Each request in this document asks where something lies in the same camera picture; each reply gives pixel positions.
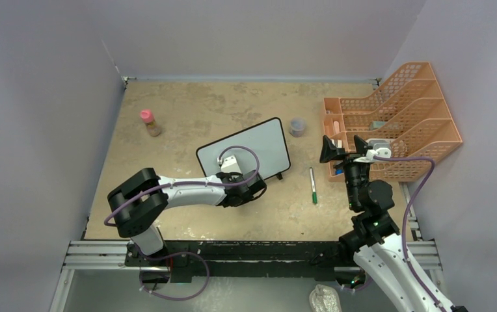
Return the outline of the green whiteboard marker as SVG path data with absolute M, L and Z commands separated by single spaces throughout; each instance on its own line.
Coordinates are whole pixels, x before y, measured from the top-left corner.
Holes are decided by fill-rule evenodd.
M 315 181 L 314 169 L 312 167 L 309 167 L 309 174 L 310 174 L 310 182 L 312 189 L 312 203 L 317 204 L 318 200 L 317 200 L 316 181 Z

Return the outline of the small whiteboard black frame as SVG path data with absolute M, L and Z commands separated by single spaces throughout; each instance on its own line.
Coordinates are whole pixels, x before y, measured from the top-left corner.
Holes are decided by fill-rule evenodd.
M 256 168 L 254 158 L 257 157 L 262 179 L 282 179 L 282 174 L 291 168 L 282 121 L 278 117 L 204 144 L 197 148 L 195 155 L 206 176 L 221 171 L 219 157 L 232 155 L 244 174 Z

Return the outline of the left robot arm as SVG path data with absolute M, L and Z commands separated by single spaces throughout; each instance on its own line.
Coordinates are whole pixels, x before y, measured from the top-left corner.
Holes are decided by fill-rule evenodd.
M 103 223 L 131 239 L 141 257 L 152 266 L 163 263 L 167 252 L 161 232 L 154 225 L 171 208 L 209 205 L 238 207 L 258 199 L 267 189 L 261 175 L 219 172 L 198 179 L 174 179 L 144 168 L 107 195 L 111 214 Z

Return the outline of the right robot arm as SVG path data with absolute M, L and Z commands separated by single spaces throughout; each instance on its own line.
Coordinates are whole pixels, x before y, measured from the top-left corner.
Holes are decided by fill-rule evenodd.
M 339 238 L 338 256 L 348 265 L 356 263 L 390 299 L 398 311 L 466 311 L 455 305 L 425 273 L 407 246 L 406 229 L 398 228 L 392 186 L 370 178 L 376 162 L 411 162 L 393 157 L 387 142 L 371 143 L 356 135 L 355 151 L 347 151 L 323 136 L 319 161 L 336 162 L 344 174 L 348 204 L 356 213 L 353 230 Z

